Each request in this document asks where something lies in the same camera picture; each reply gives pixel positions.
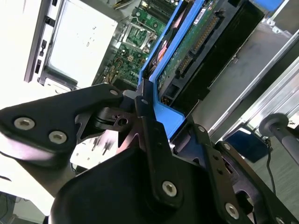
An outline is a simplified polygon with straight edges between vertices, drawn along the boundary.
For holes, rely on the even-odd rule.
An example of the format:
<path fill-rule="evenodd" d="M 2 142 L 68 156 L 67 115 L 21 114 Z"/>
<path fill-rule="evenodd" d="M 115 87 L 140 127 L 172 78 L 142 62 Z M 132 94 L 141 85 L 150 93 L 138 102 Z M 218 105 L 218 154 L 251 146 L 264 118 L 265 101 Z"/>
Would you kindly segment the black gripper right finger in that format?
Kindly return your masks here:
<path fill-rule="evenodd" d="M 238 152 L 227 142 L 211 143 L 206 129 L 191 115 L 186 128 L 202 147 L 205 170 L 217 213 L 227 224 L 297 224 L 299 221 L 274 195 Z M 253 220 L 242 210 L 237 193 L 247 193 L 253 202 Z"/>

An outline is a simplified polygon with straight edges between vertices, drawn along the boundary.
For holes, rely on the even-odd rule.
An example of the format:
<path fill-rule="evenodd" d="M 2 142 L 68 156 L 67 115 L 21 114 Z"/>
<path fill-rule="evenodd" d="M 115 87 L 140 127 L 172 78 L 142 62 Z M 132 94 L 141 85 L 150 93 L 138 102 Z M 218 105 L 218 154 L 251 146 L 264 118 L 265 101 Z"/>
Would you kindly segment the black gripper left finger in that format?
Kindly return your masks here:
<path fill-rule="evenodd" d="M 152 201 L 177 209 L 183 196 L 153 97 L 150 81 L 143 81 L 131 97 L 109 84 L 99 84 L 7 107 L 0 111 L 0 132 L 12 147 L 2 153 L 40 167 L 60 168 L 82 141 L 106 130 L 117 131 L 115 156 L 132 148 L 142 150 Z"/>

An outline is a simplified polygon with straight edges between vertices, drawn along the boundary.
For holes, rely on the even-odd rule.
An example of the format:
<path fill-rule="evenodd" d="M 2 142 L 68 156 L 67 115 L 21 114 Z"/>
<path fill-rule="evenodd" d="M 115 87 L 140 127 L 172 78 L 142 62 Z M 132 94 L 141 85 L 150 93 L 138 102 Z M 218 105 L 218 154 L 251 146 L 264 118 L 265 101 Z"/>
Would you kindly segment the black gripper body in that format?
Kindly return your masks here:
<path fill-rule="evenodd" d="M 51 224 L 216 224 L 207 173 L 173 157 L 183 203 L 177 210 L 152 201 L 145 153 L 128 149 L 67 182 L 57 194 Z"/>

